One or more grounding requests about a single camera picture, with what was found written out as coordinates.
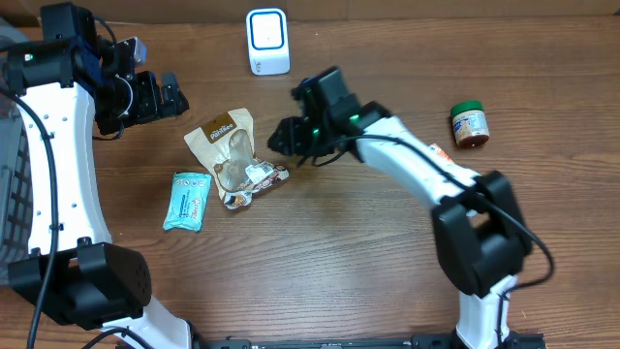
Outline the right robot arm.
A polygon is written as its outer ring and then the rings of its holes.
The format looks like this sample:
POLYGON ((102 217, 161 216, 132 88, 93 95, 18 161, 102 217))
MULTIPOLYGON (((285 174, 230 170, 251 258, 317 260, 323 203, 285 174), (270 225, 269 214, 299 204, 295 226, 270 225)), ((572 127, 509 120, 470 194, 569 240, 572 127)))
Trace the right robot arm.
POLYGON ((436 252, 459 292, 450 334, 422 334, 415 348, 536 348, 538 335, 508 327, 508 306, 532 242, 508 180, 460 167, 417 139, 381 104, 362 104, 331 67, 292 89, 299 116, 280 121, 270 149, 315 167, 346 153, 389 175, 430 212, 436 252))

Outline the beige brown snack bag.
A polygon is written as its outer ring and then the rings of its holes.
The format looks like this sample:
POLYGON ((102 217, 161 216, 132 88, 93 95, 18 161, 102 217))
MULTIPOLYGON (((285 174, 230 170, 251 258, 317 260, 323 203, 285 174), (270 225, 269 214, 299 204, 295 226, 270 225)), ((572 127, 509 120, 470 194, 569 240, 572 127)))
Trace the beige brown snack bag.
POLYGON ((184 136, 198 161, 214 177, 224 206, 249 206, 254 197, 290 176, 282 165, 257 157, 254 118, 248 110, 226 111, 184 136))

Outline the white barcode scanner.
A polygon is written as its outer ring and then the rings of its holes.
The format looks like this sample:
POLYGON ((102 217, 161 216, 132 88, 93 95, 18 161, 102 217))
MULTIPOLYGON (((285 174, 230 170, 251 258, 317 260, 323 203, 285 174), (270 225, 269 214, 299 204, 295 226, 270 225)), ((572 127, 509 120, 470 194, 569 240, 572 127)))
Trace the white barcode scanner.
POLYGON ((291 69, 288 22, 278 8, 260 8, 246 16, 251 71, 256 76, 285 75, 291 69))

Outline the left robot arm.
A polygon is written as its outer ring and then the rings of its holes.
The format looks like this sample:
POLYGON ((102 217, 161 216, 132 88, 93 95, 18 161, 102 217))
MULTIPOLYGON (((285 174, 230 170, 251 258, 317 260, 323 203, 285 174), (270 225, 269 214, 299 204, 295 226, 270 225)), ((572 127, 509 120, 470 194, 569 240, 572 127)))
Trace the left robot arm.
POLYGON ((14 101, 29 145, 32 225, 11 288, 35 319, 118 336, 134 348, 202 348, 188 321, 152 294, 149 268, 116 245, 99 200, 93 134, 111 141, 132 126, 187 111, 174 74, 143 67, 145 45, 99 35, 104 21, 65 2, 41 8, 43 37, 8 49, 2 93, 14 101))

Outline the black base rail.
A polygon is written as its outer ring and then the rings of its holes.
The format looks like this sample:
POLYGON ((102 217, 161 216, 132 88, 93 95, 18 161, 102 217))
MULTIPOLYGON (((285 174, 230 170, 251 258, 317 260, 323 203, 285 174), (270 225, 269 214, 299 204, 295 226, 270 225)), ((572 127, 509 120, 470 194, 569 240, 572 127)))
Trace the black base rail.
POLYGON ((248 339, 207 341, 209 349, 450 349, 465 348, 455 333, 415 334, 411 338, 373 338, 351 340, 263 341, 248 339))

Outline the light blue wipes pack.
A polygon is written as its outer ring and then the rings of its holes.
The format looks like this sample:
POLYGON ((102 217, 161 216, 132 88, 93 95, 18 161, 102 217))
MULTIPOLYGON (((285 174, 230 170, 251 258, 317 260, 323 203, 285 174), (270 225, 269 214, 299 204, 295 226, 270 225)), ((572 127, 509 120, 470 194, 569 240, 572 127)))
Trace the light blue wipes pack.
POLYGON ((200 173, 176 173, 173 176, 170 204, 163 229, 198 232, 207 207, 211 176, 200 173))

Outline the grey plastic mesh basket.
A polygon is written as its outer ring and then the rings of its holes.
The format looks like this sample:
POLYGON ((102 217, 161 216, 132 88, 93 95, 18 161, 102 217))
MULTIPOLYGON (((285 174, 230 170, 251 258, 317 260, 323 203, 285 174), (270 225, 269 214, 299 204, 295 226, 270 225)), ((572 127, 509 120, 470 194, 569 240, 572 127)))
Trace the grey plastic mesh basket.
POLYGON ((8 266, 27 256, 32 219, 28 143, 17 105, 1 95, 1 287, 8 266))

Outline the orange small snack packet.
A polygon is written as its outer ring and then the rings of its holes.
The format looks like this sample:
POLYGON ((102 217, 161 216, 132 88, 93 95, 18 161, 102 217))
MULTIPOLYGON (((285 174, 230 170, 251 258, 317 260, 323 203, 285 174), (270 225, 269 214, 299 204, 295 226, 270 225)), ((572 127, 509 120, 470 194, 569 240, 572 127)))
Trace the orange small snack packet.
POLYGON ((432 150, 434 153, 436 153, 438 156, 445 159, 446 161, 452 162, 452 159, 448 156, 448 154, 441 147, 439 147, 436 143, 431 144, 429 146, 429 149, 432 150))

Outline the green lid seasoning jar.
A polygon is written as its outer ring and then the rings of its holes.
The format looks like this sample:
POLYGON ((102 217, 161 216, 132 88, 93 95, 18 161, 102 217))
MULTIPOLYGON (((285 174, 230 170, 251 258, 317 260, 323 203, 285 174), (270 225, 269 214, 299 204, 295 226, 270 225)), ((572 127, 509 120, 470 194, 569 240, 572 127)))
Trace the green lid seasoning jar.
POLYGON ((451 128, 459 147, 475 147, 490 138, 489 128, 481 101, 468 100, 450 109, 451 128))

